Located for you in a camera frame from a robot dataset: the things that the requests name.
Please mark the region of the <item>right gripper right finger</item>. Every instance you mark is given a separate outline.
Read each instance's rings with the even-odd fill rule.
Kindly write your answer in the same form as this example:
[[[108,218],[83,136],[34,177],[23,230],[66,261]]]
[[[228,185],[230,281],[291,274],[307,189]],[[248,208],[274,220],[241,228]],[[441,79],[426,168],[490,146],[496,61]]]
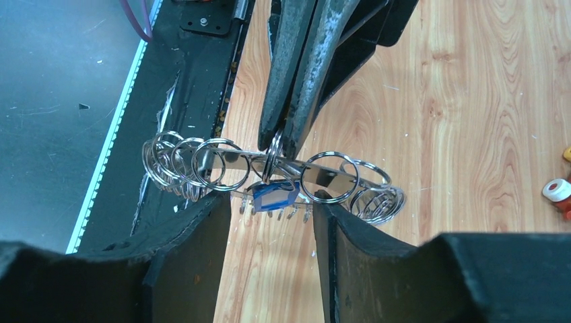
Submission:
[[[413,246],[313,208],[326,322],[569,322],[570,235],[452,232]]]

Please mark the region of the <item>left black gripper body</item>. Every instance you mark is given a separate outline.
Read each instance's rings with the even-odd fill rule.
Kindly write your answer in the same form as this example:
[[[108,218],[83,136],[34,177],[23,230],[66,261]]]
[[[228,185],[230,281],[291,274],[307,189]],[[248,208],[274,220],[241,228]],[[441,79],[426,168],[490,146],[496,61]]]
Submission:
[[[398,42],[417,5],[416,1],[358,2],[335,49],[314,119],[377,46],[391,47]]]

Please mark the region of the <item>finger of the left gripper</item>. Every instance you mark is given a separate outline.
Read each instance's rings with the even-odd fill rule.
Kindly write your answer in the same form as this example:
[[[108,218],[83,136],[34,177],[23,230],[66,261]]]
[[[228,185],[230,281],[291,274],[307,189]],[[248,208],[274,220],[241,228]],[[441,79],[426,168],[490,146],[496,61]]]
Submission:
[[[283,128],[283,154],[297,157],[311,128],[343,29],[358,1],[318,1],[304,41]]]
[[[272,1],[267,21],[271,66],[258,131],[258,149],[266,150],[285,127],[291,92],[315,1]]]

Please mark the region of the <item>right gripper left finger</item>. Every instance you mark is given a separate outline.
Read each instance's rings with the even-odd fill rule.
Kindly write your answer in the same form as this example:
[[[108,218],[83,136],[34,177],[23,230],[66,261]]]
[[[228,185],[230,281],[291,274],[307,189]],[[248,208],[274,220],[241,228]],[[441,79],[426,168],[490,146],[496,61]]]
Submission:
[[[230,230],[227,192],[103,250],[1,243],[2,322],[212,322]]]

